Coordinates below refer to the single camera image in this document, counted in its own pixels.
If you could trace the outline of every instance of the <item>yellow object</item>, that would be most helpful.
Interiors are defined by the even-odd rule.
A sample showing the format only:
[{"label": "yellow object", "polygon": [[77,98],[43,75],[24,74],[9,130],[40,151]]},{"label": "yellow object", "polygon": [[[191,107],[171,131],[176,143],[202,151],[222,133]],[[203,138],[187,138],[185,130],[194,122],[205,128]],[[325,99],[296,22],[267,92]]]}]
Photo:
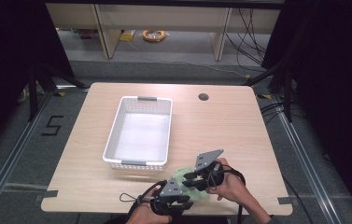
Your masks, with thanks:
[{"label": "yellow object", "polygon": [[146,30],[143,32],[143,39],[148,42],[160,42],[166,37],[166,33],[164,31],[150,31]]},{"label": "yellow object", "polygon": [[54,93],[54,96],[65,96],[65,92],[64,91],[59,91]]},{"label": "yellow object", "polygon": [[121,35],[120,35],[120,41],[126,41],[130,42],[133,40],[135,30],[125,30]]},{"label": "yellow object", "polygon": [[271,94],[258,94],[257,99],[272,100]]}]

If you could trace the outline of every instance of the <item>round hole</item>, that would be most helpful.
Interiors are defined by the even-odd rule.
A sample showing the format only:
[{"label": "round hole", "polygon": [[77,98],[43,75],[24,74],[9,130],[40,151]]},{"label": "round hole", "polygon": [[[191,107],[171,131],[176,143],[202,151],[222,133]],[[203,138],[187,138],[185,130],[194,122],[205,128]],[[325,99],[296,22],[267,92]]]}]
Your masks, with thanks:
[{"label": "round hole", "polygon": [[199,94],[199,99],[200,99],[201,101],[206,101],[206,100],[208,100],[208,95],[205,94],[205,93],[200,93],[200,94]]}]

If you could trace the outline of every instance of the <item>white plastic basket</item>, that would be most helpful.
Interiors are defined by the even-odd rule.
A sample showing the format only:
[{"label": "white plastic basket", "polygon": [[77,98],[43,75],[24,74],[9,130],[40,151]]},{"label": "white plastic basket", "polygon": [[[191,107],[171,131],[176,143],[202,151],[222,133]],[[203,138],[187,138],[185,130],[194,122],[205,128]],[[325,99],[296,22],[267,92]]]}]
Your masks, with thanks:
[{"label": "white plastic basket", "polygon": [[115,169],[163,171],[167,163],[173,101],[124,96],[103,160]]}]

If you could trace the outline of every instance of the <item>hand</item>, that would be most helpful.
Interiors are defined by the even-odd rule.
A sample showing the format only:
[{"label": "hand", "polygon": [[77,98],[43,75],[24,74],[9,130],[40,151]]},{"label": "hand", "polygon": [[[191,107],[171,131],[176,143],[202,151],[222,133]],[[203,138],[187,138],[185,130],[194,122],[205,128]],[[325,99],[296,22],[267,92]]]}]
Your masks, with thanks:
[{"label": "hand", "polygon": [[[231,170],[225,158],[218,158],[217,161],[223,165],[224,170]],[[208,188],[206,191],[209,194],[217,194],[219,201],[222,198],[226,198],[231,202],[239,203],[243,206],[249,197],[252,197],[240,178],[230,173],[224,174],[224,180],[220,186]]]},{"label": "hand", "polygon": [[[151,196],[157,189],[150,191],[147,196]],[[170,216],[156,215],[149,203],[141,203],[136,207],[128,220],[128,224],[165,224],[172,221]]]},{"label": "hand", "polygon": [[[218,162],[223,165],[224,170],[230,170],[228,162],[224,158],[218,158]],[[260,206],[258,201],[251,195],[246,185],[237,175],[230,173],[224,174],[224,180],[216,188],[207,188],[207,193],[217,194],[218,200],[226,198],[231,202],[242,205],[248,213],[254,217],[257,223],[268,223],[271,218],[266,211]]]}]

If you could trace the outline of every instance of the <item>cable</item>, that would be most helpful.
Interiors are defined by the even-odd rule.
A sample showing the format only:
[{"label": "cable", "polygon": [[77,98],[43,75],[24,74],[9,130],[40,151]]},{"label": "cable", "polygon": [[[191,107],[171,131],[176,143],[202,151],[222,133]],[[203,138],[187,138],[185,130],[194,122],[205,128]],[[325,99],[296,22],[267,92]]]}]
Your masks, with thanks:
[{"label": "cable", "polygon": [[231,42],[231,44],[233,45],[233,47],[237,50],[237,52],[241,52],[244,55],[246,55],[246,57],[248,57],[251,61],[253,61],[254,63],[257,63],[260,65],[260,61],[256,58],[254,58],[251,54],[245,52],[243,49],[241,49],[241,45],[243,44],[243,41],[237,46],[232,40],[231,38],[228,36],[228,34],[226,34],[226,36],[228,37],[229,41]]},{"label": "cable", "polygon": [[246,70],[250,70],[250,71],[254,71],[254,72],[265,72],[265,71],[261,71],[261,70],[256,70],[256,69],[252,69],[252,68],[247,68],[247,67],[244,67],[243,65],[241,65],[240,63],[239,63],[239,51],[237,51],[237,53],[236,53],[236,61],[237,61],[237,63],[239,64],[239,66],[240,67],[242,67],[242,68],[244,68],[244,69],[246,69]]},{"label": "cable", "polygon": [[[246,34],[248,34],[251,38],[251,40],[253,41],[254,45],[256,46],[255,49],[260,57],[260,60],[262,61],[263,60],[263,57],[262,55],[260,54],[260,48],[264,49],[261,45],[259,45],[257,43],[257,40],[255,38],[255,33],[254,33],[254,24],[253,24],[253,21],[252,21],[252,15],[253,15],[253,9],[251,8],[250,10],[250,21],[248,23],[248,25],[246,24],[246,21],[245,21],[245,18],[243,17],[243,14],[242,14],[242,11],[241,9],[239,8],[239,14],[240,14],[240,17],[242,18],[242,21],[243,21],[243,24],[245,25],[246,27]],[[251,30],[252,30],[252,33],[253,35],[251,34],[251,32],[249,31],[249,27],[250,27],[250,24],[251,24]]]},{"label": "cable", "polygon": [[76,224],[79,223],[79,220],[80,220],[80,213],[77,214],[77,220],[76,220]]},{"label": "cable", "polygon": [[262,115],[262,117],[265,118],[265,117],[268,117],[269,115],[278,114],[278,113],[281,113],[281,112],[283,112],[283,111],[274,111],[274,112]]},{"label": "cable", "polygon": [[279,114],[281,114],[281,113],[283,113],[283,112],[284,112],[284,110],[275,111],[275,112],[271,113],[271,114],[274,114],[274,115],[273,115],[271,118],[269,118],[269,120],[267,120],[267,121],[265,122],[265,125],[267,125],[269,122],[272,121],[272,119],[274,119],[277,115],[279,115]]},{"label": "cable", "polygon": [[[127,43],[129,43],[129,45],[130,45],[132,48],[136,49],[136,50],[139,51],[139,52],[142,52],[138,47],[134,46],[132,43],[130,43],[130,42],[127,42]],[[240,74],[240,73],[237,73],[237,72],[235,72],[235,71],[219,69],[219,68],[212,67],[212,66],[206,65],[206,64],[196,64],[196,63],[187,63],[187,62],[174,62],[174,61],[168,61],[168,60],[164,60],[164,59],[150,58],[150,57],[147,57],[147,56],[145,56],[145,55],[142,55],[142,56],[143,56],[144,58],[146,58],[146,59],[149,59],[149,60],[160,61],[160,62],[165,62],[165,63],[181,63],[181,64],[185,63],[185,64],[191,64],[191,65],[195,65],[195,66],[207,67],[207,68],[210,68],[210,69],[219,71],[219,72],[234,73],[234,74],[236,74],[237,76],[246,78],[246,76],[244,76],[244,75],[242,75],[242,74]]]},{"label": "cable", "polygon": [[241,224],[243,221],[243,206],[239,204],[239,208],[237,209],[237,224]]},{"label": "cable", "polygon": [[270,104],[270,105],[266,105],[262,108],[260,108],[260,112],[263,114],[264,112],[266,112],[269,109],[275,108],[277,106],[283,105],[284,103],[274,103],[274,104]]},{"label": "cable", "polygon": [[[252,23],[252,20],[250,20],[250,22],[248,23],[248,26],[246,26],[246,30],[249,30],[249,25],[250,25],[250,23]],[[251,45],[249,45],[249,44],[245,41],[247,32],[245,32],[245,35],[244,35],[243,37],[241,37],[240,34],[237,34],[237,35],[240,37],[240,39],[242,40],[242,42],[244,42],[247,46],[251,47],[252,49],[257,49],[257,46],[254,48],[254,47],[252,47]]]},{"label": "cable", "polygon": [[293,115],[293,116],[295,116],[295,117],[297,117],[297,118],[300,118],[300,119],[306,119],[306,116],[299,116],[299,115],[296,115],[296,114],[294,114],[294,113],[291,113],[291,115]]},{"label": "cable", "polygon": [[127,214],[126,220],[129,220],[129,218],[130,218],[130,216],[132,215],[134,209],[135,209],[136,207],[138,207],[138,206],[142,203],[142,201],[144,200],[144,198],[146,197],[146,195],[147,195],[151,190],[155,189],[155,188],[156,188],[157,186],[159,186],[159,185],[161,186],[161,185],[164,185],[164,184],[166,184],[166,183],[167,183],[166,180],[159,181],[159,182],[157,182],[156,184],[154,184],[154,185],[152,185],[151,187],[149,187],[149,189],[147,189],[143,194],[139,195],[139,196],[134,200],[134,203],[133,203],[132,207],[130,208],[130,210],[129,210],[128,214]]},{"label": "cable", "polygon": [[[130,198],[132,198],[132,200],[122,200],[122,196],[123,195],[126,195],[126,196],[129,196]],[[120,201],[123,202],[123,203],[132,203],[136,200],[137,198],[133,197],[132,195],[128,194],[128,193],[122,193],[120,195]]]},{"label": "cable", "polygon": [[298,195],[297,191],[291,186],[291,184],[289,183],[289,181],[286,179],[285,176],[283,176],[284,182],[286,182],[286,184],[289,186],[289,188],[292,190],[292,192],[295,194],[295,196],[297,197],[298,202],[301,204],[303,211],[305,212],[307,218],[309,219],[309,222],[313,224],[313,219],[310,217],[309,213],[307,212],[306,207],[304,206],[300,196]]}]

